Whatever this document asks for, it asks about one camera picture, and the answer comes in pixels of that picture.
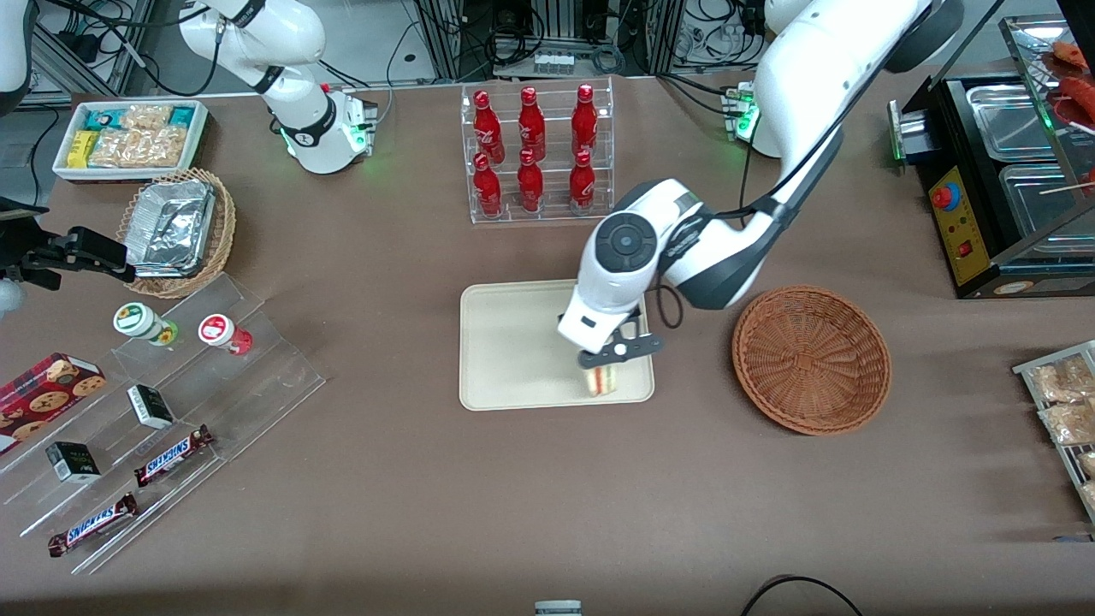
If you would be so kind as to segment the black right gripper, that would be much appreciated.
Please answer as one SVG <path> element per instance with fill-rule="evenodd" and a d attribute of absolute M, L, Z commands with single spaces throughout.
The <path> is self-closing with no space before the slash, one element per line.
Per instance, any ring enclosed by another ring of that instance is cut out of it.
<path fill-rule="evenodd" d="M 83 270 L 108 275 L 122 283 L 136 280 L 132 265 L 127 261 L 127 249 L 120 242 L 99 234 L 87 226 L 71 226 L 65 237 L 65 249 L 74 258 L 82 258 Z M 62 284 L 59 270 L 78 270 L 64 249 L 51 245 L 46 237 L 3 234 L 1 239 L 1 278 L 13 283 L 38 286 L 46 291 L 58 291 Z"/>

